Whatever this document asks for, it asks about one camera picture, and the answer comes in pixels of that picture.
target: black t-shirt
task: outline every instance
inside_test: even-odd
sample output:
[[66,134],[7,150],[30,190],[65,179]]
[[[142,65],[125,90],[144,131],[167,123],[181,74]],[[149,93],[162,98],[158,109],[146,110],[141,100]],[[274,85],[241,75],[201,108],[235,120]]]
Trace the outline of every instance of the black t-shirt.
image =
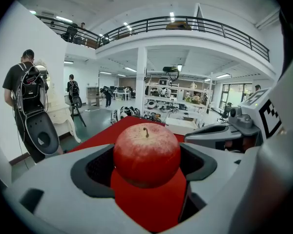
[[[20,65],[23,69],[24,68],[29,69],[33,66],[33,64],[29,61],[20,63]],[[3,88],[13,91],[15,95],[21,80],[21,76],[23,74],[23,70],[21,69],[21,67],[18,64],[11,67],[9,72],[6,74],[6,77],[4,79],[3,86],[2,86]]]

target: apple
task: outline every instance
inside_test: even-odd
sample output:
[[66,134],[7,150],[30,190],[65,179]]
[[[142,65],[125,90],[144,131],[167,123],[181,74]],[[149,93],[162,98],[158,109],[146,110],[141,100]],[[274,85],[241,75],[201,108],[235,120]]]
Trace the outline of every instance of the apple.
[[117,138],[113,158],[117,172],[128,183],[155,188],[168,182],[180,165],[180,146],[162,125],[142,123],[126,128]]

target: backpack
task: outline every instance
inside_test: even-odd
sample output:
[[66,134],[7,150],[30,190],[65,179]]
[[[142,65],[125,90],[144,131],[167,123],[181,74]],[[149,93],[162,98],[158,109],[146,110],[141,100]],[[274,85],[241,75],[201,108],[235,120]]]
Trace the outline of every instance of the backpack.
[[24,63],[18,64],[22,69],[22,75],[18,81],[16,95],[13,94],[16,107],[24,115],[44,110],[44,97],[41,102],[40,89],[45,89],[44,81],[39,70],[33,65],[27,68]]
[[69,88],[69,90],[71,91],[72,95],[79,95],[79,88],[77,82],[70,82],[70,84],[71,87]]

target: cabinet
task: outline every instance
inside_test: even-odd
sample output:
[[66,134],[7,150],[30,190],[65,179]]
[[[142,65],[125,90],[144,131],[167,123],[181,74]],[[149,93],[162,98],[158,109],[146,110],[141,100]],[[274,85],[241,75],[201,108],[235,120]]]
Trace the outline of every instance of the cabinet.
[[91,105],[95,101],[97,106],[100,106],[100,90],[99,87],[86,87],[86,97],[88,105]]

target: black backpack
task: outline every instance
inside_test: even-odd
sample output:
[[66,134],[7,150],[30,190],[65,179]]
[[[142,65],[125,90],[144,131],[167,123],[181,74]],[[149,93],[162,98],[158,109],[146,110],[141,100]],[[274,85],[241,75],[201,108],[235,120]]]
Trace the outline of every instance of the black backpack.
[[70,89],[72,95],[79,95],[79,88],[78,88],[77,82],[74,81],[74,82],[71,82],[70,84],[71,84],[71,86],[69,89]]

